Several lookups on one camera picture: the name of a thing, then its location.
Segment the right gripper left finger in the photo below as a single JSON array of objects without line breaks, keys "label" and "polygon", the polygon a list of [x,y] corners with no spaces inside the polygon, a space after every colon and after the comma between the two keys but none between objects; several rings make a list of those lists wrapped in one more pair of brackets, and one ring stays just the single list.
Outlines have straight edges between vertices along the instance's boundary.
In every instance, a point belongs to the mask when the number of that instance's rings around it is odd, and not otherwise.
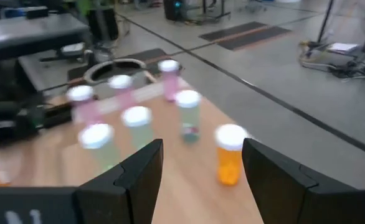
[{"label": "right gripper left finger", "polygon": [[84,224],[151,224],[163,172],[163,140],[78,187]]}]

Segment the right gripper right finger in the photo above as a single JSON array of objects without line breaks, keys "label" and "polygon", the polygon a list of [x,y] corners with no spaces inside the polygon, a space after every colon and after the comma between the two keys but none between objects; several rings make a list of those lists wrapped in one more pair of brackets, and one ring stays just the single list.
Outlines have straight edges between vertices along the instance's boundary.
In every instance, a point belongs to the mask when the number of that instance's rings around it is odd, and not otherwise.
[{"label": "right gripper right finger", "polygon": [[250,138],[244,139],[242,161],[264,223],[365,224],[365,189],[332,179]]}]

